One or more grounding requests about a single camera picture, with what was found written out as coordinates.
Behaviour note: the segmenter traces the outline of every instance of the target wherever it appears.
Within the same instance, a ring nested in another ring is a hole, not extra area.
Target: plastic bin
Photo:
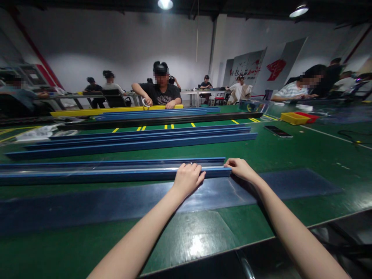
[[[310,118],[294,112],[283,112],[280,116],[280,119],[292,125],[303,125],[306,124]]]
[[[319,116],[312,115],[312,114],[306,114],[304,112],[295,112],[295,113],[299,114],[299,115],[302,115],[302,116],[305,116],[305,117],[309,117],[310,119],[306,122],[307,124],[314,123],[319,118]]]

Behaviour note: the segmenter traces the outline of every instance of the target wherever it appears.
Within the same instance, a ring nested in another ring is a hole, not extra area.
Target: red tray
[[[299,115],[302,115],[302,116],[305,116],[305,117],[309,117],[310,119],[306,122],[306,124],[314,123],[319,118],[319,116],[312,115],[312,114],[306,114],[304,112],[295,112],[295,113],[299,114]]]

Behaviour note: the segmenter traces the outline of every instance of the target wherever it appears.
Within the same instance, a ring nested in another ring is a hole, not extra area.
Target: ceiling
[[[41,10],[48,8],[73,8],[93,10],[116,10],[118,12],[164,12],[157,6],[157,0],[5,0],[1,6],[34,6]],[[336,24],[360,24],[372,22],[372,0],[308,0],[309,11],[290,19],[289,14],[302,0],[173,0],[168,11],[188,15],[195,19],[198,13],[210,16],[214,21],[218,14],[231,17],[279,19],[296,21],[334,22]]]

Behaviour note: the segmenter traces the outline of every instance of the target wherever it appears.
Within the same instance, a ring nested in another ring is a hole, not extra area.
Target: white shirt
[[[229,90],[230,91],[233,91],[233,90],[235,90],[235,97],[236,97],[236,99],[238,100],[238,101],[240,101],[240,96],[241,96],[241,92],[242,92],[242,90],[243,90],[243,86],[244,86],[245,84],[243,84],[243,85],[240,85],[240,83],[235,83],[234,85],[232,85],[231,87],[229,87]],[[233,101],[234,100],[234,98],[232,97],[232,96],[230,96],[230,98],[229,98],[229,101]]]
[[[353,79],[352,77],[340,79],[334,85],[340,86],[337,91],[345,92],[350,90],[355,85],[355,79]]]
[[[307,88],[298,88],[297,87],[297,81],[294,81],[292,83],[288,83],[285,87],[280,89],[277,93],[275,93],[274,96],[282,97],[282,98],[292,98],[294,96],[300,95],[300,94],[308,94]]]
[[[123,95],[125,94],[124,90],[116,83],[106,83],[105,85],[102,86],[102,89],[104,90],[118,89],[120,93],[122,93]]]

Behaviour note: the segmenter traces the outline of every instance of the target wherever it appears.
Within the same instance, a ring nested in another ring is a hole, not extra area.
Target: desk
[[[221,107],[222,113],[237,110],[237,106]],[[272,106],[266,115],[275,118],[275,116],[280,116],[281,112],[293,110],[295,110],[294,106]],[[372,173],[370,171],[372,150],[355,147],[350,142],[339,139],[337,135],[337,131],[343,129],[370,131],[372,122],[347,125],[314,123],[306,125],[307,128],[311,128],[307,129],[271,118],[258,119],[260,122],[253,122],[249,119],[237,121],[248,123],[252,127],[252,132],[258,132],[257,139],[234,143],[34,160],[33,162],[240,157],[246,159],[257,172],[308,167],[344,189],[341,194],[285,201],[289,209],[308,227],[372,208]],[[233,122],[195,123],[196,126],[219,124],[233,124]],[[264,125],[275,125],[293,135],[293,139],[280,139],[266,131],[263,128]],[[174,126],[175,128],[191,127],[191,124]],[[148,129],[164,129],[164,126],[146,127],[146,130]],[[137,128],[133,127],[119,129],[118,132],[136,130]],[[112,131],[110,129],[82,131],[82,133]],[[20,145],[6,145],[0,147],[0,153],[20,149]],[[0,161],[10,162],[3,155],[0,155]],[[1,187],[0,198],[55,195],[149,183],[151,182]],[[40,274],[46,278],[84,278],[137,221],[108,222],[44,231],[32,235],[2,237],[0,238],[0,249],[3,255],[2,273],[7,274],[9,278],[33,278],[40,277]],[[201,257],[237,249],[273,237],[274,234],[257,205],[176,214],[157,242],[143,269],[143,274],[168,269]]]
[[[138,107],[139,106],[138,104],[141,103],[139,98],[138,98],[139,102],[137,101],[138,95],[134,92],[127,92],[126,94],[127,94],[127,96],[132,97],[134,105],[136,107]],[[76,105],[79,107],[79,109],[84,109],[83,106],[79,102],[80,98],[87,99],[89,104],[91,105],[91,107],[93,107],[91,98],[104,98],[104,96],[102,94],[96,94],[96,95],[68,94],[68,95],[52,95],[52,96],[50,96],[50,99],[55,100],[57,102],[57,104],[59,105],[59,107],[61,108],[61,110],[66,110],[66,108],[63,106],[62,102],[60,101],[61,99],[74,99],[74,101],[75,101]]]

